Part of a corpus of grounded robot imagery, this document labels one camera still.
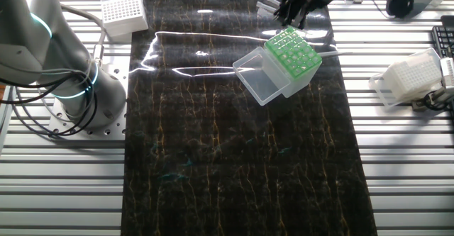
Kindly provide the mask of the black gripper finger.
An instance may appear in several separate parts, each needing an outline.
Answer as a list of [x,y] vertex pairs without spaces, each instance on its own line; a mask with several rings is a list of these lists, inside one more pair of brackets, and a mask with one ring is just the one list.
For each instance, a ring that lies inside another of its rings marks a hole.
[[299,4],[299,9],[297,14],[294,18],[294,27],[303,29],[306,21],[306,16],[309,13],[309,6],[310,3],[308,1],[304,1]]
[[282,26],[288,26],[292,23],[292,4],[294,2],[290,0],[283,1],[279,8],[274,12],[276,21],[279,21]]

